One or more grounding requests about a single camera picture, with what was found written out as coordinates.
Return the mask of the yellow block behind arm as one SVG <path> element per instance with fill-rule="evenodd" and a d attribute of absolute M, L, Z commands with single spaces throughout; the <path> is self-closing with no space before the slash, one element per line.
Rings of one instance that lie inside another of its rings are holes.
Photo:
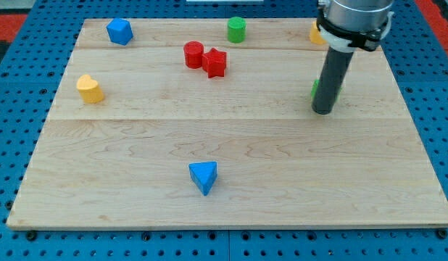
<path fill-rule="evenodd" d="M 309 39 L 313 44 L 326 44 L 326 40 L 321 36 L 320 31 L 317 27 L 317 23 L 315 21 L 313 21 L 311 24 Z"/>

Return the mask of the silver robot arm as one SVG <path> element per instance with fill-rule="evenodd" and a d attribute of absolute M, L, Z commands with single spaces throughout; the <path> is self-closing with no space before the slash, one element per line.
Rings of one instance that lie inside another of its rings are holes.
<path fill-rule="evenodd" d="M 393 0 L 318 0 L 320 36 L 342 53 L 375 51 L 391 30 Z"/>

